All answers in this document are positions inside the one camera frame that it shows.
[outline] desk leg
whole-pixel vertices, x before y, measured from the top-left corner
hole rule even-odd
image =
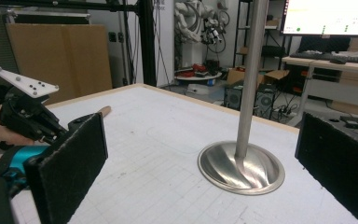
[[[310,91],[310,88],[311,88],[311,85],[308,82],[308,80],[312,79],[313,70],[314,70],[314,67],[310,67],[308,69],[308,75],[307,75],[307,78],[305,80],[304,90],[303,90],[303,92],[301,94],[300,106],[299,106],[297,115],[294,118],[292,118],[291,120],[289,120],[289,122],[287,122],[287,125],[289,125],[289,126],[294,127],[302,120],[302,115],[304,113],[305,103],[306,103],[306,101],[308,99],[308,92]]]

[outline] silver disc base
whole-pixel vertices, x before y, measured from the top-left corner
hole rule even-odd
[[[262,147],[248,144],[246,157],[235,158],[236,142],[218,142],[199,155],[202,174],[214,185],[227,191],[258,195],[272,192],[284,180],[279,160]]]

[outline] wooden desk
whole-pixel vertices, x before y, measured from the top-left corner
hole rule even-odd
[[[313,79],[313,71],[315,68],[325,68],[342,72],[358,73],[358,63],[336,64],[330,63],[328,61],[298,59],[291,57],[283,58],[282,61],[288,64],[307,66],[309,68],[308,76],[304,85],[303,92],[301,94],[301,101],[297,116],[291,119],[287,123],[288,125],[295,126],[301,121],[305,103],[309,95],[358,105],[358,86]]]
[[[212,185],[197,165],[206,146],[237,139],[238,111],[143,85],[50,108],[66,124],[105,105],[109,158],[71,223],[358,223],[295,158],[298,129],[253,118],[250,142],[280,160],[285,180],[243,196]],[[12,202],[21,223],[38,223],[30,191]]]

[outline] monitor screen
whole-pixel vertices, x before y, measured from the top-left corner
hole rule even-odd
[[[281,33],[358,36],[358,0],[285,0]]]

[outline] white bracket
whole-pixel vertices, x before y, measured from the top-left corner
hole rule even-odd
[[[23,91],[32,98],[38,98],[44,95],[58,91],[60,88],[33,78],[21,76],[12,72],[3,70],[0,67],[0,77],[8,81],[19,90]]]

